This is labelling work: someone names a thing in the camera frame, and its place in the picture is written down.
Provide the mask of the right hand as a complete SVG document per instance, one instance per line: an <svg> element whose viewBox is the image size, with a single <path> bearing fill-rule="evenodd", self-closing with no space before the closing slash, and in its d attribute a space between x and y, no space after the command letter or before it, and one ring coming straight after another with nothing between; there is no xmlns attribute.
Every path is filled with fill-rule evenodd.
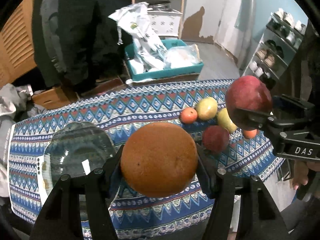
<svg viewBox="0 0 320 240"><path fill-rule="evenodd" d="M308 172L310 170L319 172L319 163L295 161L292 187L297 190L301 185L306 185L309 181Z"/></svg>

